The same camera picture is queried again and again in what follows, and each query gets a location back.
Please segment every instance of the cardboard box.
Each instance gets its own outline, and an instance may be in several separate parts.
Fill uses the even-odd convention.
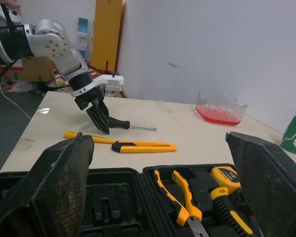
[[[55,78],[54,64],[47,57],[19,60],[4,76],[8,81],[43,81]]]

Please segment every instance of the yellow tape measure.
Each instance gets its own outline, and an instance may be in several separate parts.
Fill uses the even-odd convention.
[[[237,172],[230,166],[213,168],[211,176],[217,181],[220,187],[228,188],[229,194],[233,194],[241,187]]]

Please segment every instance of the yellow pliers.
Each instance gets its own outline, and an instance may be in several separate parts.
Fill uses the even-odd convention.
[[[184,207],[171,193],[169,193],[169,191],[162,184],[159,171],[156,169],[154,170],[154,179],[159,191],[166,196],[173,207],[176,223],[180,226],[184,226],[187,222],[196,237],[209,237],[203,225],[201,224],[202,212],[194,204],[191,188],[188,185],[188,182],[177,171],[173,171],[172,179],[180,186],[184,194]]]

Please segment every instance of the table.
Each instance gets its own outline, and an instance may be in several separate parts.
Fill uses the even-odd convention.
[[[65,139],[64,131],[177,145],[175,153],[120,154],[113,152],[109,144],[95,144],[90,168],[130,167],[139,172],[144,167],[161,164],[233,163],[224,140],[228,131],[276,144],[280,144],[282,138],[279,132],[247,115],[238,126],[208,123],[195,112],[195,105],[112,97],[106,97],[105,104],[110,116],[156,127],[158,131],[112,128],[110,135],[105,135],[95,127],[86,111],[78,108],[70,94],[48,92],[0,172],[29,171],[46,148]],[[296,155],[290,156],[296,162]]]

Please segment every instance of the screwdriver shaft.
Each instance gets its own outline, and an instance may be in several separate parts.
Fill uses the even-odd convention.
[[[131,124],[129,125],[130,127],[134,127],[134,128],[142,128],[142,129],[147,129],[147,130],[151,130],[151,131],[156,131],[157,129],[154,127],[146,127],[146,126],[140,126],[140,125],[134,125]]]

